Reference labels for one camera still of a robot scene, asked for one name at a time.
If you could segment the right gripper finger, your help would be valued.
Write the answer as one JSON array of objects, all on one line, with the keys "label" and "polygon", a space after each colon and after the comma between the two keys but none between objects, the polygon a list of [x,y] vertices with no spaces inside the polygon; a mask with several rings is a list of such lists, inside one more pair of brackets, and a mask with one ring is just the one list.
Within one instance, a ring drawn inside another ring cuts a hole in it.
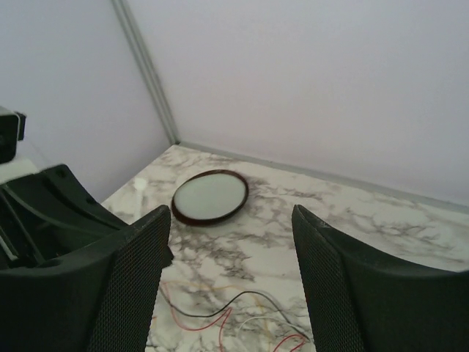
[{"label": "right gripper finger", "polygon": [[302,205],[292,233],[318,351],[466,351],[468,273],[412,263]]}]

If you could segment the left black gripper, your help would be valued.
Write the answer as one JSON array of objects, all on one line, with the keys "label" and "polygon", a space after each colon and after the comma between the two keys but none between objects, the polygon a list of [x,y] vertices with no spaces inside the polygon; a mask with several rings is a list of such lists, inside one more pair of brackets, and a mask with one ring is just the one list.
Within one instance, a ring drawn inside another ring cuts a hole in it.
[{"label": "left black gripper", "polygon": [[1,184],[1,349],[143,351],[171,213],[127,225],[64,164]]}]

